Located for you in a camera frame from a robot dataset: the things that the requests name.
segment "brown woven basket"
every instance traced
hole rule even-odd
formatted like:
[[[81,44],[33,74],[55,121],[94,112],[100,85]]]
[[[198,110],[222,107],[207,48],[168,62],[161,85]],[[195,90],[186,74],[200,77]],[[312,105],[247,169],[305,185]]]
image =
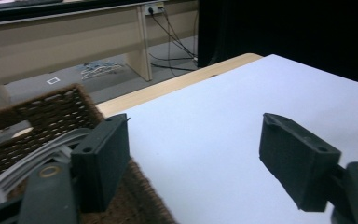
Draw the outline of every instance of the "brown woven basket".
[[[0,130],[28,121],[30,132],[0,143],[0,174],[46,142],[103,120],[83,88],[74,84],[0,110]],[[10,195],[24,191],[20,184]],[[82,214],[84,223],[175,223],[137,164],[130,160],[117,194],[103,213]]]

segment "white sheet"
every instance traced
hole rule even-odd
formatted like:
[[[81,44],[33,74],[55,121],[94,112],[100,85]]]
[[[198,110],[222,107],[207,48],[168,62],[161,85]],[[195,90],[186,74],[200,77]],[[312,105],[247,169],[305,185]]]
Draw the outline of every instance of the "white sheet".
[[[358,161],[358,83],[270,55],[124,111],[131,155],[179,223],[330,223],[258,159],[265,112]]]

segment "power outlet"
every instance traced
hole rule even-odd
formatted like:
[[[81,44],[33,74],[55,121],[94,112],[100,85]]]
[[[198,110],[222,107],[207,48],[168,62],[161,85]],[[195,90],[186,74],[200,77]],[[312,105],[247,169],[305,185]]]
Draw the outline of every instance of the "power outlet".
[[[149,12],[150,8],[153,9],[153,14],[162,13],[162,9],[164,8],[164,3],[163,2],[157,2],[157,3],[151,3],[151,4],[144,5],[145,15],[146,16],[150,15],[150,12]]]

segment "floor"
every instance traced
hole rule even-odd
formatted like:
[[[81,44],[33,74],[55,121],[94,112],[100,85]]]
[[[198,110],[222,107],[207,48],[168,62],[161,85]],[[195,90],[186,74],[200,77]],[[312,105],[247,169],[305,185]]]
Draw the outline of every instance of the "floor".
[[[195,46],[195,43],[197,43],[196,36],[181,39],[181,42],[191,52],[195,52],[197,49]],[[156,59],[167,59],[168,52],[170,52],[170,61]],[[176,47],[174,44],[170,44],[170,48],[168,44],[150,47],[149,53],[151,54],[150,61],[152,64],[179,67],[186,70],[197,69],[195,62],[192,59],[188,59],[188,54]],[[85,69],[85,66],[81,64],[53,73],[12,82],[6,85],[7,91],[10,95],[9,101],[11,104],[16,104],[37,95],[67,86],[71,83],[81,83],[85,87],[89,96],[93,99],[94,103],[98,104],[189,72],[152,66],[153,80],[145,81],[124,63],[123,55],[102,59],[97,63],[120,63],[123,66],[115,70],[114,73],[105,73],[103,75],[84,80],[82,80],[81,72]]]

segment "wicker basket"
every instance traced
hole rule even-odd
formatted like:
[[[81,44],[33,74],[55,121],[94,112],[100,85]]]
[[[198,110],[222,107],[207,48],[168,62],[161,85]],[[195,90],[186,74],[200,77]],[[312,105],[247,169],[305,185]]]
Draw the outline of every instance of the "wicker basket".
[[[27,120],[32,130],[0,143],[0,174],[46,142],[77,128],[94,128],[102,114],[74,84],[0,110],[0,130]],[[24,191],[20,184],[10,195]],[[174,223],[137,164],[130,160],[117,194],[103,213],[82,214],[84,223]]]

